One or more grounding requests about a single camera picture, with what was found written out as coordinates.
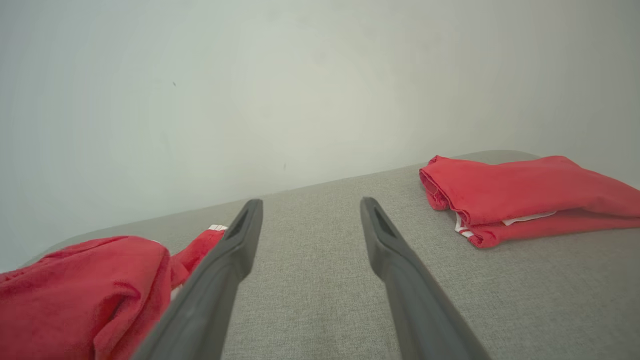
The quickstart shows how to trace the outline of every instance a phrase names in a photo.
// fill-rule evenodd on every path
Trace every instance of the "crumpled red cloth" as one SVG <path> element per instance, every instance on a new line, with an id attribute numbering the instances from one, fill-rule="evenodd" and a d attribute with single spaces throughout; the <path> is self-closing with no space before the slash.
<path id="1" fill-rule="evenodd" d="M 488 165 L 435 156 L 420 169 L 435 210 L 451 208 L 477 247 L 510 239 L 640 227 L 640 191 L 564 156 Z M 506 226 L 503 220 L 557 211 Z"/>
<path id="2" fill-rule="evenodd" d="M 0 274 L 3 359 L 128 359 L 224 231 L 170 256 L 137 236 L 86 241 Z"/>

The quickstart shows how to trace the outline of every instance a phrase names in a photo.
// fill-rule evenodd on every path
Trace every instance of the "gray upholstery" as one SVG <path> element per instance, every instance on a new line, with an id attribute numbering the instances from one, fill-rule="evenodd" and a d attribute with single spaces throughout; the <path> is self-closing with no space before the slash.
<path id="1" fill-rule="evenodd" d="M 536 157 L 486 151 L 460 158 Z M 450 212 L 429 207 L 418 178 L 423 165 L 264 196 L 255 264 L 237 294 L 224 358 L 399 357 L 385 289 L 367 260 L 363 196 L 380 202 L 494 359 L 640 358 L 640 230 L 480 250 L 453 231 Z M 135 234 L 177 252 L 209 225 L 229 224 L 242 205 L 95 231 L 55 249 Z"/>

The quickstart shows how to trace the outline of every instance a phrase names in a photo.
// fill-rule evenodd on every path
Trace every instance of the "fabric fold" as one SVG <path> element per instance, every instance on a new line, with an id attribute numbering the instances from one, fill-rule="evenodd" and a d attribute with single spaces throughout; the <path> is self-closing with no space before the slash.
<path id="1" fill-rule="evenodd" d="M 640 227 L 639 190 L 564 156 L 499 165 L 435 156 L 419 175 L 431 207 L 455 211 L 456 232 L 477 247 Z"/>
<path id="2" fill-rule="evenodd" d="M 90 240 L 0 274 L 0 353 L 130 358 L 223 235 L 206 230 L 174 256 L 138 236 Z"/>

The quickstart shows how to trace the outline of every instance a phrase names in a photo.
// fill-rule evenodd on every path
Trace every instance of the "gray fabric surface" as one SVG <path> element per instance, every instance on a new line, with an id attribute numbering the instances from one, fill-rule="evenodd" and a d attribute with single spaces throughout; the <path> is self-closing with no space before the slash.
<path id="1" fill-rule="evenodd" d="M 363 196 L 380 202 L 494 359 L 640 358 L 640 230 L 479 250 L 453 231 L 451 212 L 429 207 L 418 178 L 423 165 L 264 196 L 253 272 L 240 285 L 223 358 L 399 358 L 385 289 L 367 260 Z M 50 250 L 135 234 L 175 253 L 211 224 L 231 223 L 243 203 L 95 231 Z"/>

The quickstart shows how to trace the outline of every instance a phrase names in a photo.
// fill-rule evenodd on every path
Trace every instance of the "red towel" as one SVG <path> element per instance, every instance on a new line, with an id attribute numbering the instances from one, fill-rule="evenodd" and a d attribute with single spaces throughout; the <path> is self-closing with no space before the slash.
<path id="1" fill-rule="evenodd" d="M 492 247 L 510 239 L 640 227 L 640 191 L 579 167 L 564 156 L 487 165 L 434 157 L 420 180 L 435 210 L 451 208 L 469 241 Z M 503 220 L 557 213 L 506 226 Z"/>
<path id="2" fill-rule="evenodd" d="M 2 358 L 130 358 L 223 234 L 206 230 L 174 256 L 137 236 L 90 240 L 0 274 Z"/>

